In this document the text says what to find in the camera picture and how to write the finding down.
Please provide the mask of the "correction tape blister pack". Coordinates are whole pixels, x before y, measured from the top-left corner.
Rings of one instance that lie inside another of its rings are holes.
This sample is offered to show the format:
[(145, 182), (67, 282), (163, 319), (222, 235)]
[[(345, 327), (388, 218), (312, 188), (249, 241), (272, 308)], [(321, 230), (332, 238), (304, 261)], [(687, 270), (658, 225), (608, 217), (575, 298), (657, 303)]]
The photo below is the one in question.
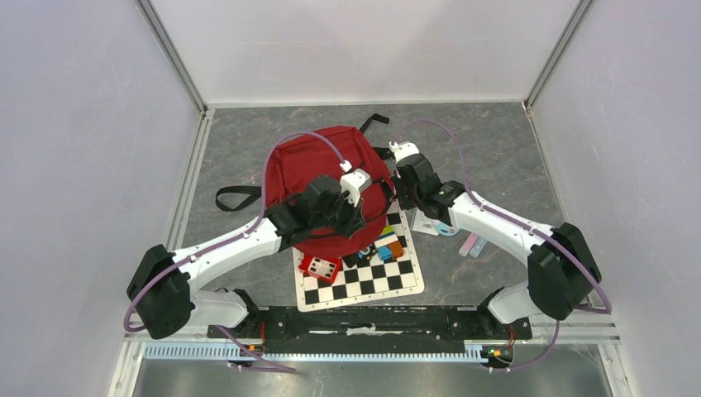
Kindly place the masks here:
[(412, 216), (412, 230), (431, 236), (452, 237), (460, 229), (439, 220), (431, 219), (420, 209), (415, 208)]

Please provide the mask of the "red backpack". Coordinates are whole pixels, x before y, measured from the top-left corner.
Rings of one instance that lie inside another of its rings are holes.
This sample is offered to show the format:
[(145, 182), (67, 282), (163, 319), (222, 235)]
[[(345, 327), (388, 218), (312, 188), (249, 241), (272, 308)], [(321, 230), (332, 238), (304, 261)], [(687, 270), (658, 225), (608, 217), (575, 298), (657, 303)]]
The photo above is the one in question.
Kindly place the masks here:
[[(361, 128), (336, 126), (316, 131), (339, 150), (353, 170), (362, 170), (370, 176), (370, 186), (361, 193), (362, 204), (359, 206), (365, 225), (350, 237), (341, 234), (335, 226), (304, 227), (300, 232), (292, 232), (290, 238), (285, 237), (282, 247), (294, 246), (307, 255), (333, 259), (355, 254), (379, 238), (388, 220), (393, 183), (384, 163), (386, 155), (381, 155), (364, 136), (373, 120), (384, 124), (389, 122), (388, 118), (376, 113)], [(306, 192), (321, 177), (327, 176), (337, 187), (342, 172), (336, 152), (323, 140), (303, 135), (273, 149), (262, 187), (223, 187), (216, 193), (215, 204), (222, 211), (235, 212), (263, 199), (268, 214), (283, 203), (290, 208), (302, 208), (301, 214), (309, 217), (318, 199)]]

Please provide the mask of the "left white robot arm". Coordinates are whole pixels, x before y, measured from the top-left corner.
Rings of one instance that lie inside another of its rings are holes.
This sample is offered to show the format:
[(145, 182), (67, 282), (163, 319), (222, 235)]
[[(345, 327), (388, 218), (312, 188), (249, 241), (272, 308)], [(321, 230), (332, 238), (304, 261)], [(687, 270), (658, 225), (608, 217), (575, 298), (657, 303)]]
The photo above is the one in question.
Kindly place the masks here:
[(260, 315), (237, 294), (216, 296), (202, 287), (255, 259), (271, 256), (309, 240), (320, 229), (352, 237), (366, 221), (361, 194), (371, 184), (362, 170), (333, 179), (321, 175), (300, 194), (267, 208), (232, 232), (178, 251), (163, 245), (146, 251), (126, 287), (131, 301), (123, 326), (147, 331), (155, 340), (175, 334), (188, 323), (223, 325), (240, 337), (259, 328)]

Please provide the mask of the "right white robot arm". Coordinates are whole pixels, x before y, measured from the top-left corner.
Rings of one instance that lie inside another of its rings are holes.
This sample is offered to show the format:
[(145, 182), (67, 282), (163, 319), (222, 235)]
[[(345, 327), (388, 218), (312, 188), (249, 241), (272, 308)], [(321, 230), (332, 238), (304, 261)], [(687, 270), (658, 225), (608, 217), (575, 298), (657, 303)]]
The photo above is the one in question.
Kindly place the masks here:
[(520, 318), (544, 314), (565, 320), (601, 280), (581, 231), (533, 222), (481, 199), (458, 181), (440, 180), (422, 154), (396, 155), (393, 177), (401, 208), (473, 232), (527, 268), (527, 280), (503, 287), (478, 307), (479, 330), (499, 337)]

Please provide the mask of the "black toy block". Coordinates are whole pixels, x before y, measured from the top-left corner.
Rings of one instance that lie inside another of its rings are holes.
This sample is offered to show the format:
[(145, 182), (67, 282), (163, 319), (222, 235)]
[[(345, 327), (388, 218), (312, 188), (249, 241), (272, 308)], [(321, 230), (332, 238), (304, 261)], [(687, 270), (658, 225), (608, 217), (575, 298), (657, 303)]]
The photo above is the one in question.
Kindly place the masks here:
[(343, 256), (342, 260), (348, 268), (353, 268), (361, 263), (368, 263), (377, 253), (375, 244), (370, 244), (366, 248), (357, 251), (356, 253)]

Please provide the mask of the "red toy block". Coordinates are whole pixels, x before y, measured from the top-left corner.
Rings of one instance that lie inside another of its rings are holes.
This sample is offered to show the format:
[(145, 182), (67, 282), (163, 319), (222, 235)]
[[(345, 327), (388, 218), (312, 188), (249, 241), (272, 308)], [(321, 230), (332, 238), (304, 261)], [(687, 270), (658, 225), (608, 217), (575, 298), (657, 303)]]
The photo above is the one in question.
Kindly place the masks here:
[(343, 268), (341, 258), (323, 259), (315, 256), (304, 255), (298, 268), (304, 275), (332, 284), (339, 271)]

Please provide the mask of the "orange toy block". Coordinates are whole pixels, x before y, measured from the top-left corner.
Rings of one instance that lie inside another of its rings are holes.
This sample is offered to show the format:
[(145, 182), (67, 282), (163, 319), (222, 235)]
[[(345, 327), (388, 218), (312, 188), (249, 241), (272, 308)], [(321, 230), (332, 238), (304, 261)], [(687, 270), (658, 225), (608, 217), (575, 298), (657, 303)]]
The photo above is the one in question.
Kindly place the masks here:
[(391, 242), (386, 248), (389, 250), (389, 258), (391, 260), (397, 260), (404, 254), (404, 249), (400, 241)]

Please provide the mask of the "blue toy block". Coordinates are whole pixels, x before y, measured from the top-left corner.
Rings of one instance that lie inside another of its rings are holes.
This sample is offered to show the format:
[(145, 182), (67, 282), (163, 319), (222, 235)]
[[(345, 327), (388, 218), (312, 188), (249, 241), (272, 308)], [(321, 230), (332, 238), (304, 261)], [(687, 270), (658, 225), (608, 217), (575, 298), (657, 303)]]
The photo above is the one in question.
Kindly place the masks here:
[(391, 261), (393, 252), (388, 246), (381, 246), (377, 248), (377, 256), (382, 262)]

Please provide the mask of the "pink highlighter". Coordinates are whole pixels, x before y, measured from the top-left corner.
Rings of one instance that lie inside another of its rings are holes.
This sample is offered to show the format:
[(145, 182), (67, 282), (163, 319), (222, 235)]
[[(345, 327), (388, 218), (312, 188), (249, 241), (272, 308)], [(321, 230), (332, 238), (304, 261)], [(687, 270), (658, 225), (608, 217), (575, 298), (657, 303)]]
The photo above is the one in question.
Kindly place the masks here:
[(471, 233), (467, 237), (467, 239), (464, 241), (464, 243), (461, 245), (461, 247), (459, 249), (459, 254), (461, 256), (469, 256), (469, 251), (472, 248), (472, 246), (474, 245), (474, 243), (478, 237), (479, 237), (479, 235)]

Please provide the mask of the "blue highlighter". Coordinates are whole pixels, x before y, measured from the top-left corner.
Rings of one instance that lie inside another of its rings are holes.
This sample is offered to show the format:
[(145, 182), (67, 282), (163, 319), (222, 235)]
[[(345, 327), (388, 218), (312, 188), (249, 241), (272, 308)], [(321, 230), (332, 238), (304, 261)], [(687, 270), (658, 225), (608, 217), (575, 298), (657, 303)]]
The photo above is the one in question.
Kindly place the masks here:
[(479, 257), (482, 250), (487, 245), (487, 243), (488, 243), (488, 241), (485, 238), (478, 237), (477, 240), (475, 241), (474, 245), (470, 249), (469, 255), (474, 257), (474, 258)]

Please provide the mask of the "black white chessboard mat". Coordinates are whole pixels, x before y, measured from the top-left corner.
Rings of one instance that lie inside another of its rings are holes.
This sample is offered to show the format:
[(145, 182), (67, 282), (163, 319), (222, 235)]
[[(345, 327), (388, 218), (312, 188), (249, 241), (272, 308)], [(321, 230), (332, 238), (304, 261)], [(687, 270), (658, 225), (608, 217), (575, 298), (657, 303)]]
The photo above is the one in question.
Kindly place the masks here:
[(425, 285), (408, 217), (396, 203), (389, 210), (388, 225), (394, 229), (403, 255), (383, 261), (375, 254), (369, 261), (351, 268), (344, 265), (331, 284), (303, 273), (299, 268), (303, 254), (292, 250), (298, 309), (312, 312), (423, 292)]

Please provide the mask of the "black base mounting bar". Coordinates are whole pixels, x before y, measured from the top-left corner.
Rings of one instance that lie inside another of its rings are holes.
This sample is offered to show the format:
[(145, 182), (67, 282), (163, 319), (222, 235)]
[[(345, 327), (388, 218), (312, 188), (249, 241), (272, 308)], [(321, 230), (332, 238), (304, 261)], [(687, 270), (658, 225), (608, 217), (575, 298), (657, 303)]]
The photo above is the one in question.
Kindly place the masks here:
[(349, 306), (304, 313), (270, 306), (230, 331), (260, 339), (267, 353), (459, 353), (466, 341), (532, 339), (527, 318), (504, 325), (472, 306)]

